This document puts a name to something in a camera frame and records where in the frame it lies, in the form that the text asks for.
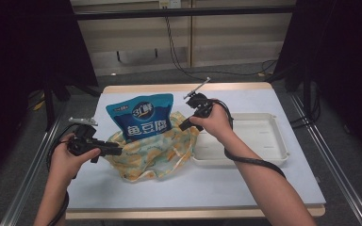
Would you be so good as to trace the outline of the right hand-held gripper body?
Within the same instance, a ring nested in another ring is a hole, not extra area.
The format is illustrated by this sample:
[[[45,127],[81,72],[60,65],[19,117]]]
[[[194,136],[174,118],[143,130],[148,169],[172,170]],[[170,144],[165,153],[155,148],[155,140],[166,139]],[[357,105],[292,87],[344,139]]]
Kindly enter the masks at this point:
[[[212,104],[208,101],[203,93],[197,93],[197,90],[208,83],[210,80],[211,78],[208,77],[205,82],[184,96],[184,99],[188,99],[187,105],[194,109],[193,115],[195,117],[207,118],[211,113]]]

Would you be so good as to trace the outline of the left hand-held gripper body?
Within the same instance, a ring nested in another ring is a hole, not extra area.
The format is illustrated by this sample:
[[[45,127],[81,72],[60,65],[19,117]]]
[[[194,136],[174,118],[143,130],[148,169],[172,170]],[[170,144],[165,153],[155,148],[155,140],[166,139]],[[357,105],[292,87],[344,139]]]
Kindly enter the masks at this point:
[[[73,155],[81,155],[94,148],[102,148],[104,142],[93,137],[96,133],[94,125],[96,121],[93,119],[74,119],[69,118],[76,126],[74,137],[68,141],[68,150]]]

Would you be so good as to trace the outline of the orange-print teal cloth bag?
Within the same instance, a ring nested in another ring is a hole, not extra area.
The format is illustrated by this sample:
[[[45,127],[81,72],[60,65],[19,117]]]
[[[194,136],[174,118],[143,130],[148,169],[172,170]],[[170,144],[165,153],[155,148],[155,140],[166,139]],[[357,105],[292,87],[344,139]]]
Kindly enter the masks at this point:
[[[106,161],[122,179],[132,183],[169,175],[191,158],[200,133],[195,126],[182,131],[179,125],[184,119],[180,112],[173,112],[170,131],[129,143],[122,132],[116,132],[108,140],[117,142],[123,152],[107,155]]]

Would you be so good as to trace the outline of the blue snack packet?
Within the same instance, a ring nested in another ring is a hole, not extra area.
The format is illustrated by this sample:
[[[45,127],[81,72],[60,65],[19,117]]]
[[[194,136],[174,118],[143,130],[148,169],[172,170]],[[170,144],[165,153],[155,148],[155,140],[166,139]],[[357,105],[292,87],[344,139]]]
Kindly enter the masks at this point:
[[[153,137],[171,130],[172,108],[173,95],[170,93],[138,96],[106,106],[108,115],[122,130],[127,142]]]

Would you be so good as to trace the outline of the person's right hand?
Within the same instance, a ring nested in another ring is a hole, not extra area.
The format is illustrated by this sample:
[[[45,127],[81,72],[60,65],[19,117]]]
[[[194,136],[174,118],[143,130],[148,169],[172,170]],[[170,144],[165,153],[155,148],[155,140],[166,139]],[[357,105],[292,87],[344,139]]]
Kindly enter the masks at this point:
[[[211,113],[207,118],[192,116],[189,118],[189,121],[202,126],[222,144],[233,133],[225,110],[216,103],[212,105]]]

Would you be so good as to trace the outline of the person's left hand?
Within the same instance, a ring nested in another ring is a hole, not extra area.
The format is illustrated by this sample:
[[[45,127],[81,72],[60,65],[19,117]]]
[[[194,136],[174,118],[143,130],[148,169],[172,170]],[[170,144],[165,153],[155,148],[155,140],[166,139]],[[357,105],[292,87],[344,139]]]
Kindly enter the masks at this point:
[[[74,133],[66,135],[54,149],[49,169],[49,177],[56,181],[71,181],[84,163],[92,160],[101,152],[100,149],[94,148],[79,156],[73,155],[68,150],[68,143],[72,138],[74,138]]]

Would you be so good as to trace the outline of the black metal stand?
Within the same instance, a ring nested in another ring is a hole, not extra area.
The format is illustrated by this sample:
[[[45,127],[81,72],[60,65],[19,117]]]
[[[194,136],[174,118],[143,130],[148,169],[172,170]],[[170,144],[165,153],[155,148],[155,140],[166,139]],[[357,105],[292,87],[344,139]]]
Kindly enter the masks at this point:
[[[64,78],[45,78],[43,82],[44,101],[46,105],[46,131],[49,131],[56,121],[53,96],[61,102],[70,99],[71,94],[66,88]]]

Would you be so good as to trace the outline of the white plastic tray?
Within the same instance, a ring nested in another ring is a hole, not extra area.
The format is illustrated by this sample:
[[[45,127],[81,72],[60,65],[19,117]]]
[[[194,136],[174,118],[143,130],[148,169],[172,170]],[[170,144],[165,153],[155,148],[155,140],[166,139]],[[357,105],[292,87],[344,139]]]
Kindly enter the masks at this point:
[[[277,119],[270,113],[233,113],[233,130],[263,160],[280,167],[289,156],[278,128]],[[197,138],[192,161],[204,167],[231,167],[221,143],[206,130]]]

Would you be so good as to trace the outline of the black horizontal metal bar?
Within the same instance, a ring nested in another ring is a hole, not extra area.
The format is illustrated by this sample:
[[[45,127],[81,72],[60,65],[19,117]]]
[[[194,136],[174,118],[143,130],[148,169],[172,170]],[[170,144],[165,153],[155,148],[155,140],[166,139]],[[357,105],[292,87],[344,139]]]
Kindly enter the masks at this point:
[[[236,8],[167,8],[144,9],[126,11],[101,11],[79,12],[74,16],[77,20],[111,20],[111,19],[140,19],[159,17],[184,17],[184,16],[217,16],[217,15],[242,15],[242,14],[276,14],[291,13],[295,6],[265,6],[265,7],[236,7]]]

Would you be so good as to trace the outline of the aluminium floor rail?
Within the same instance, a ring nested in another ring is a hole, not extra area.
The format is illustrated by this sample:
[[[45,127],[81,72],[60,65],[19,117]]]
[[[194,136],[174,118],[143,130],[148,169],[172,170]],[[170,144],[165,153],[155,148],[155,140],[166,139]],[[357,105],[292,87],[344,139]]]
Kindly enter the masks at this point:
[[[346,174],[334,157],[317,125],[314,122],[310,122],[304,113],[304,104],[299,96],[297,94],[290,94],[290,99],[299,115],[303,118],[304,126],[316,144],[328,169],[331,171],[331,174],[333,175],[339,190],[342,192],[356,219],[362,226],[362,199],[359,197],[349,179],[346,177]]]
[[[36,151],[36,154],[31,162],[28,171],[18,188],[16,195],[14,196],[12,202],[10,203],[7,212],[5,213],[3,219],[0,222],[0,226],[16,226],[20,215],[23,212],[28,196],[32,190],[34,182],[37,178],[39,170],[42,166],[42,162],[48,148],[53,143],[55,135],[57,133],[58,127],[60,125],[60,118],[54,120],[50,128],[44,132],[44,136],[41,140],[39,149]]]

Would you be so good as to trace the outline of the white wall socket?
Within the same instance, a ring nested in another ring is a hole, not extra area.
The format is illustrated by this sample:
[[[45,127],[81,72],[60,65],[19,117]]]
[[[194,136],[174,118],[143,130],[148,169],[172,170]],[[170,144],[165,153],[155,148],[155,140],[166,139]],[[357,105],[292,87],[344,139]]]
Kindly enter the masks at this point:
[[[181,8],[181,0],[158,0],[160,8]]]

